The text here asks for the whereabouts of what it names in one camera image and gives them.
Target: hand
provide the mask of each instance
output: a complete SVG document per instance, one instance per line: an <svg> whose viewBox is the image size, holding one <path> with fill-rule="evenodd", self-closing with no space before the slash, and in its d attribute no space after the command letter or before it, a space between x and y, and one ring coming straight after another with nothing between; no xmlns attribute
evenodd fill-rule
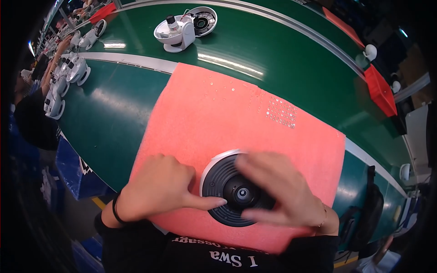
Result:
<svg viewBox="0 0 437 273"><path fill-rule="evenodd" d="M338 233L338 216L326 207L325 217L324 204L311 193L305 178L287 156L273 152L241 154L235 165L281 205L276 211L245 209L241 217L287 226L317 227L323 222L323 234Z"/></svg>
<svg viewBox="0 0 437 273"><path fill-rule="evenodd" d="M223 198L191 194L188 185L194 177L194 167L180 164L173 156L150 156L121 190L117 214L128 222L183 207L206 211L226 204Z"/></svg>
<svg viewBox="0 0 437 273"><path fill-rule="evenodd" d="M57 53L62 54L67 49L67 47L70 45L71 38L73 38L72 35L68 36L59 43Z"/></svg>

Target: black t-shirt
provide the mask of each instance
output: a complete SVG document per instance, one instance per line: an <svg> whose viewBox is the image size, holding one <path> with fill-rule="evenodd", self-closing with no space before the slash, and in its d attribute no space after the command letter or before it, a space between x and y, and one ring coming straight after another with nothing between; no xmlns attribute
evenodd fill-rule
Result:
<svg viewBox="0 0 437 273"><path fill-rule="evenodd" d="M53 119L45 115L44 99L39 88L15 106L14 118L27 142L43 150L55 151L61 130Z"/></svg>
<svg viewBox="0 0 437 273"><path fill-rule="evenodd" d="M130 272L332 272L338 236L295 238L280 255L164 235L150 221L108 228L99 213L94 226L103 238L106 273Z"/></svg>

